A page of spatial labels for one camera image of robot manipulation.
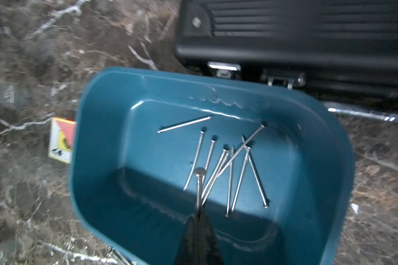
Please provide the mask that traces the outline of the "steel nail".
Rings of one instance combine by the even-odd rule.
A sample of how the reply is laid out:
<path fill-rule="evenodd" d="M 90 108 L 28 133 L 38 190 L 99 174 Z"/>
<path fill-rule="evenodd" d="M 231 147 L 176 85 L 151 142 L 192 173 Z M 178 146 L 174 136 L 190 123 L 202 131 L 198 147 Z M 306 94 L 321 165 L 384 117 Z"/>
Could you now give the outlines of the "steel nail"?
<path fill-rule="evenodd" d="M 230 204 L 231 204 L 231 193 L 232 193 L 232 179 L 233 179 L 233 161 L 229 164 L 229 179 L 228 179 L 228 195 L 225 217 L 230 216 Z"/>
<path fill-rule="evenodd" d="M 207 121 L 207 120 L 210 120 L 212 118 L 213 118 L 213 115 L 207 115 L 207 116 L 204 116 L 204 117 L 200 117 L 200 118 L 184 121 L 184 122 L 177 123 L 177 124 L 174 124 L 174 125 L 169 125 L 167 127 L 163 127 L 163 128 L 158 129 L 157 133 L 160 134 L 160 133 L 164 133 L 164 132 L 167 132 L 167 131 L 170 131 L 170 130 L 174 130 L 174 129 L 186 127 L 186 126 L 189 126 L 189 125 L 201 123 L 203 121 Z"/>
<path fill-rule="evenodd" d="M 257 184 L 257 187 L 258 187 L 260 196 L 261 196 L 261 198 L 262 198 L 263 207 L 264 207 L 265 209 L 267 209 L 267 208 L 269 208 L 270 202 L 269 202 L 269 199 L 267 198 L 267 196 L 266 196 L 266 194 L 265 194 L 265 192 L 264 192 L 264 188 L 263 188 L 263 185 L 262 185 L 260 176 L 259 176 L 258 171 L 257 171 L 257 169 L 256 169 L 254 160 L 253 160 L 253 158 L 251 157 L 251 151 L 250 151 L 250 153 L 249 153 L 249 160 L 248 160 L 248 162 L 249 162 L 249 164 L 250 164 L 250 166 L 251 166 L 251 169 L 252 169 L 252 172 L 253 172 L 253 175 L 254 175 L 254 178 L 255 178 L 255 181 L 256 181 L 256 184 Z"/>
<path fill-rule="evenodd" d="M 233 204 L 232 204 L 232 207 L 231 207 L 231 212 L 233 212 L 235 210 L 235 207 L 236 207 L 236 204 L 237 204 L 239 191 L 240 191 L 241 184 L 242 184 L 243 177 L 244 177 L 244 173 L 245 173 L 245 168 L 246 168 L 247 162 L 249 160 L 250 150 L 251 150 L 251 148 L 249 146 L 245 146 L 245 157 L 244 157 L 244 160 L 243 160 L 243 164 L 242 164 L 241 173 L 240 173 L 240 176 L 239 176 L 237 189 L 235 191 L 235 196 L 234 196 Z"/>
<path fill-rule="evenodd" d="M 216 177 L 219 177 L 226 168 L 233 162 L 233 160 L 239 155 L 239 153 L 246 147 L 246 145 L 253 140 L 253 138 L 263 129 L 266 128 L 266 124 L 262 122 L 260 126 L 242 143 L 242 145 L 236 150 L 236 152 L 230 157 L 230 159 L 224 164 L 224 166 L 219 170 Z"/>
<path fill-rule="evenodd" d="M 202 142 L 203 142 L 203 138 L 204 138 L 204 135 L 206 133 L 206 130 L 207 129 L 205 127 L 203 127 L 201 129 L 201 131 L 200 131 L 199 142 L 198 142 L 198 145 L 197 145 L 197 148 L 196 148 L 196 152 L 195 152 L 195 156 L 194 156 L 194 159 L 193 159 L 193 162 L 192 162 L 192 165 L 191 165 L 191 170 L 190 170 L 189 176 L 188 176 L 187 181 L 186 181 L 186 183 L 184 185 L 184 188 L 183 188 L 184 191 L 187 190 L 187 188 L 189 186 L 189 183 L 191 181 L 191 178 L 192 178 L 192 175 L 193 175 L 193 171 L 194 171 L 194 169 L 196 167 L 197 160 L 199 158 L 199 154 L 200 154 L 200 150 L 201 150 L 201 146 L 202 146 Z"/>
<path fill-rule="evenodd" d="M 197 188 L 196 188 L 196 215 L 199 216 L 202 211 L 202 191 L 203 184 L 202 180 L 206 175 L 206 170 L 202 167 L 198 167 L 194 170 L 194 174 L 197 177 Z"/>
<path fill-rule="evenodd" d="M 213 137 L 211 139 L 211 146 L 210 146 L 209 153 L 208 153 L 208 156 L 207 156 L 207 159 L 206 159 L 206 163 L 205 163 L 205 171 L 206 171 L 206 173 L 208 172 L 209 164 L 210 164 L 210 161 L 211 161 L 211 157 L 212 157 L 212 153 L 213 153 L 213 149 L 214 149 L 214 145 L 215 145 L 216 141 L 217 141 L 216 137 Z"/>
<path fill-rule="evenodd" d="M 208 198 L 208 196 L 210 195 L 211 189 L 214 185 L 215 179 L 217 178 L 217 175 L 219 173 L 219 171 L 221 170 L 223 164 L 225 163 L 225 161 L 227 160 L 228 157 L 228 153 L 229 153 L 229 149 L 227 147 L 223 148 L 221 157 L 217 163 L 216 168 L 214 169 L 211 178 L 209 179 L 209 181 L 207 182 L 207 184 L 205 185 L 205 189 L 204 189 L 204 193 L 202 195 L 202 205 L 205 204 L 206 199 Z"/>

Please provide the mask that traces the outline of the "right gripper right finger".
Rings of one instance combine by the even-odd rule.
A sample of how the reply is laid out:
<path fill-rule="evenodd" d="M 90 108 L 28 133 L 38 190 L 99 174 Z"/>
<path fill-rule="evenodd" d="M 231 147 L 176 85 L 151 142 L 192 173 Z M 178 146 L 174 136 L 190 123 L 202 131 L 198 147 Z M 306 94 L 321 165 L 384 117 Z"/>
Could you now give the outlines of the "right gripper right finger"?
<path fill-rule="evenodd" d="M 224 265 L 211 219 L 204 212 L 199 215 L 199 265 Z"/>

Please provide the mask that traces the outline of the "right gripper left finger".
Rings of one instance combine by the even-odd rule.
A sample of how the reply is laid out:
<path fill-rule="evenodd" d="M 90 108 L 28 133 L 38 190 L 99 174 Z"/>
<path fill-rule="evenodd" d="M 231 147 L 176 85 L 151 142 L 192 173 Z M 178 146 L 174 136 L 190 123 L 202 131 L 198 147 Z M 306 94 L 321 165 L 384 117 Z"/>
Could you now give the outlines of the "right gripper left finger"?
<path fill-rule="evenodd" d="M 181 238 L 174 265 L 199 264 L 199 218 L 191 215 L 185 226 L 185 233 Z"/>

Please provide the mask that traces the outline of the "teal plastic storage box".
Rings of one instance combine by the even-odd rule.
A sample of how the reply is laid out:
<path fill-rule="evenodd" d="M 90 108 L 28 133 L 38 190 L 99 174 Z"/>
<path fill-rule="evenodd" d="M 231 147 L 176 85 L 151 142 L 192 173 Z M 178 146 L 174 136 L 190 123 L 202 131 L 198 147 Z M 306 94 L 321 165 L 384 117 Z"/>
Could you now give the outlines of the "teal plastic storage box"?
<path fill-rule="evenodd" d="M 158 129 L 213 115 L 201 123 Z M 299 91 L 257 83 L 112 67 L 86 86 L 77 111 L 70 169 L 74 211 L 83 224 L 131 260 L 172 265 L 195 211 L 196 167 L 210 171 L 224 147 L 239 148 L 262 122 L 251 153 L 269 208 L 247 162 L 233 163 L 205 202 L 227 265 L 330 265 L 337 252 L 354 182 L 348 136 L 322 103 Z"/>

